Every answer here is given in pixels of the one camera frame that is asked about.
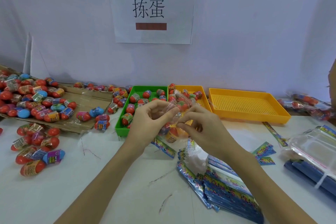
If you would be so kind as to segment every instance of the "person's right hand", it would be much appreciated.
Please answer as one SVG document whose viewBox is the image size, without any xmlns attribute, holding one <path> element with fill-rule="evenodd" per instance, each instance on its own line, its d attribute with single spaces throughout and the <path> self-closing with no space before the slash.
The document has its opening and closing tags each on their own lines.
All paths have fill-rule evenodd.
<svg viewBox="0 0 336 224">
<path fill-rule="evenodd" d="M 193 120 L 191 125 L 185 124 L 188 120 Z M 223 161 L 242 149 L 219 117 L 199 105 L 191 107 L 176 126 L 185 130 L 208 154 Z"/>
</svg>

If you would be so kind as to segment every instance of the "person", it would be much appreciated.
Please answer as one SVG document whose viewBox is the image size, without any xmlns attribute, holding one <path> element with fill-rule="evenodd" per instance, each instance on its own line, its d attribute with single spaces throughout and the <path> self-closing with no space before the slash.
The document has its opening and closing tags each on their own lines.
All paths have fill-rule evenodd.
<svg viewBox="0 0 336 224">
<path fill-rule="evenodd" d="M 55 224 L 99 223 L 120 181 L 164 124 L 178 113 L 168 102 L 155 100 L 139 107 L 124 144 Z M 193 120 L 191 125 L 185 122 Z M 219 117 L 194 105 L 178 121 L 208 154 L 228 163 L 244 181 L 271 224 L 316 223 L 264 172 L 254 156 L 229 134 Z"/>
</svg>

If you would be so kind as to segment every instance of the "green tray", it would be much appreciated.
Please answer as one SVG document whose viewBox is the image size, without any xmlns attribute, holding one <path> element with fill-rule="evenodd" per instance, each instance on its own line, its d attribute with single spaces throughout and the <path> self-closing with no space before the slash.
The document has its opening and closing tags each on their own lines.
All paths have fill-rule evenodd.
<svg viewBox="0 0 336 224">
<path fill-rule="evenodd" d="M 151 101 L 153 98 L 159 98 L 156 95 L 156 91 L 158 89 L 162 89 L 165 91 L 166 97 L 168 96 L 168 86 L 133 86 L 132 90 L 126 100 L 126 103 L 120 113 L 119 119 L 117 124 L 115 125 L 115 131 L 117 133 L 118 136 L 127 136 L 128 132 L 129 132 L 129 128 L 126 128 L 127 126 L 124 126 L 123 124 L 121 124 L 121 116 L 123 116 L 126 112 L 126 108 L 127 105 L 129 104 L 129 98 L 131 97 L 131 95 L 133 95 L 133 93 L 136 93 L 140 96 L 140 98 L 142 98 L 142 94 L 144 93 L 144 91 L 146 90 L 150 90 L 152 92 L 152 94 L 149 97 L 149 101 Z"/>
</svg>

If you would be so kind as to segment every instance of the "white paper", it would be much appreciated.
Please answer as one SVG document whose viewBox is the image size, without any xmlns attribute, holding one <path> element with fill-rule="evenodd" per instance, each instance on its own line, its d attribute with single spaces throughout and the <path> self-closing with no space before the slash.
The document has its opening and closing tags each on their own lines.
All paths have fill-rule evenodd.
<svg viewBox="0 0 336 224">
<path fill-rule="evenodd" d="M 111 0 L 111 9 L 117 43 L 191 44 L 194 0 Z M 136 30 L 136 23 L 167 23 L 167 30 Z"/>
</svg>

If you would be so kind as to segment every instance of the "white wall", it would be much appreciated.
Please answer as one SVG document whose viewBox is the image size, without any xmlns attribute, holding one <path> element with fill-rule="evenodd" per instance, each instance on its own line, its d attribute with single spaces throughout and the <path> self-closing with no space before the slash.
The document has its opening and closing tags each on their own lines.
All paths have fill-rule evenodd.
<svg viewBox="0 0 336 224">
<path fill-rule="evenodd" d="M 0 0 L 0 64 L 23 69 L 26 31 L 12 0 Z"/>
<path fill-rule="evenodd" d="M 321 0 L 195 0 L 191 45 L 116 44 L 110 0 L 13 2 L 33 35 L 35 53 L 43 56 L 44 62 L 40 57 L 36 62 L 45 63 L 59 81 L 174 82 L 275 95 L 302 85 L 303 75 L 313 73 L 315 67 L 306 60 L 315 59 L 309 57 L 316 52 L 308 43 L 319 9 L 328 9 L 319 7 Z M 324 45 L 317 40 L 313 45 L 318 44 Z M 325 48 L 318 52 L 326 57 L 323 63 L 334 59 Z M 327 71 L 319 78 L 326 78 Z M 328 97 L 326 88 L 318 90 Z"/>
</svg>

